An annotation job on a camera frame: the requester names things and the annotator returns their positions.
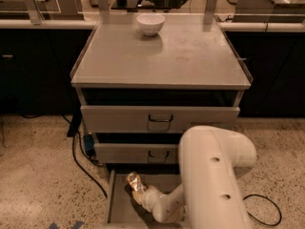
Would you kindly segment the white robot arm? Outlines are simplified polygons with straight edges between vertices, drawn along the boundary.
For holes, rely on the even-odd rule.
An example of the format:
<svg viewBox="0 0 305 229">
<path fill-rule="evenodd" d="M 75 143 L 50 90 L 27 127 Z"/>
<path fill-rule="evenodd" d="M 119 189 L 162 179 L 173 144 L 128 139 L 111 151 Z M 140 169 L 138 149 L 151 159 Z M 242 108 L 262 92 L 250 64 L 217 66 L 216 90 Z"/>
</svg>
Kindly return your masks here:
<svg viewBox="0 0 305 229">
<path fill-rule="evenodd" d="M 256 163 L 254 144 L 235 131 L 195 126 L 180 138 L 181 184 L 169 194 L 127 176 L 134 200 L 159 223 L 187 220 L 191 229 L 252 229 L 236 182 L 236 168 Z"/>
</svg>

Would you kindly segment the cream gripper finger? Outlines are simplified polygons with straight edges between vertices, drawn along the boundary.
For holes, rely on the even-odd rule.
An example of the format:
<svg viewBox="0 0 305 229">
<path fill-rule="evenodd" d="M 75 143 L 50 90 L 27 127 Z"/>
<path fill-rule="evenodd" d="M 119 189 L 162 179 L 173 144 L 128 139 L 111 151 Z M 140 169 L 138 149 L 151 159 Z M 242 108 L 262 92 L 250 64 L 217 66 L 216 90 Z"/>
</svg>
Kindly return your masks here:
<svg viewBox="0 0 305 229">
<path fill-rule="evenodd" d="M 142 198 L 144 193 L 142 191 L 132 191 L 132 197 L 135 200 L 135 202 L 139 205 L 142 204 Z"/>
</svg>

